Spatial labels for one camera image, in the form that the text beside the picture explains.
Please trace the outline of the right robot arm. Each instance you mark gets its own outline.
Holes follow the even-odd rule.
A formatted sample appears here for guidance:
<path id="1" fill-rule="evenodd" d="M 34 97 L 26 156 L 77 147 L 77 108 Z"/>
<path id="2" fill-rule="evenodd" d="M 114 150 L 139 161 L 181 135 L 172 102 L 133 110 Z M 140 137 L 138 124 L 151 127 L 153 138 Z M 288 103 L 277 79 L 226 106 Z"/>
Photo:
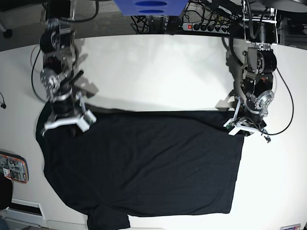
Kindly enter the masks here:
<path id="1" fill-rule="evenodd" d="M 75 106 L 73 83 L 79 50 L 74 42 L 75 31 L 70 25 L 71 1 L 50 0 L 45 5 L 45 30 L 39 46 L 43 55 L 40 80 L 46 90 L 51 112 L 41 134 L 63 125 L 71 125 L 82 116 Z"/>

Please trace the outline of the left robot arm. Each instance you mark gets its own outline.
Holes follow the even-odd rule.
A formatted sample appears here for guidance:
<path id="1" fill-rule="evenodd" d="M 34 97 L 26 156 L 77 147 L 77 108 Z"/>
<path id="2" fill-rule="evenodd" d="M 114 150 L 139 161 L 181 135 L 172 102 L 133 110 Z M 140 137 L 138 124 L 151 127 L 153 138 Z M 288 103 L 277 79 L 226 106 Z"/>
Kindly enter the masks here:
<path id="1" fill-rule="evenodd" d="M 263 119 L 268 115 L 268 107 L 274 99 L 273 72 L 277 59 L 272 45 L 278 43 L 276 16 L 277 10 L 261 1 L 244 0 L 242 15 L 230 27 L 229 50 L 240 66 L 236 79 L 235 113 L 224 124 L 232 136 L 260 133 L 269 138 Z M 234 51 L 234 38 L 238 33 L 242 33 L 249 44 L 242 52 L 244 61 Z"/>

